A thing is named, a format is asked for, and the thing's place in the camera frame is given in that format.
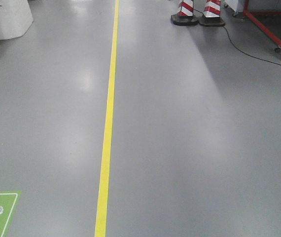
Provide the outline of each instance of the red and white striped cone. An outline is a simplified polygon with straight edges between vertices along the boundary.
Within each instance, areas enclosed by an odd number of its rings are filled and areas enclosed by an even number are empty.
[[[178,26],[192,26],[199,23],[193,14],[194,0],[180,0],[178,13],[171,16],[171,21]]]
[[[224,26],[225,22],[220,18],[220,0],[207,0],[203,16],[199,18],[202,26]]]

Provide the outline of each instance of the black cone base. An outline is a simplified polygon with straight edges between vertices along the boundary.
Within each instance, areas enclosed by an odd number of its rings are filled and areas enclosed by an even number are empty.
[[[179,16],[178,14],[171,16],[171,21],[177,26],[194,26],[199,23],[199,19],[193,16]]]
[[[201,26],[224,26],[225,22],[220,17],[205,17],[204,15],[199,18]]]

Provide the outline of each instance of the white cylinder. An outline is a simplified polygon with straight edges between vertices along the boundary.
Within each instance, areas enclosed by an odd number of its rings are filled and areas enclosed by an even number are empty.
[[[0,40],[23,36],[33,22],[27,0],[0,1]]]

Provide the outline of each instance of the yellow line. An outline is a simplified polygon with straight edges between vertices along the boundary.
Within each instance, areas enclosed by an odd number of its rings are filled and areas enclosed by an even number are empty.
[[[119,18],[119,0],[116,0],[115,11],[114,11],[110,77],[109,77],[109,87],[108,87],[107,105],[106,105],[105,136],[103,141],[103,151],[102,151],[102,161],[101,161],[100,186],[99,186],[95,237],[105,237],[106,235],[107,202],[108,202],[108,192],[109,192],[111,143],[112,143],[112,130],[113,130],[118,18]]]

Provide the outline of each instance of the epoxy floor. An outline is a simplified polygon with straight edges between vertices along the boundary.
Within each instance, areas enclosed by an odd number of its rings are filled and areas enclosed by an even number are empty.
[[[22,190],[8,237],[94,236],[114,4],[30,1],[28,32],[1,42],[0,191]],[[120,1],[107,236],[281,237],[281,67],[172,25],[177,4]],[[231,14],[234,43],[279,62]]]

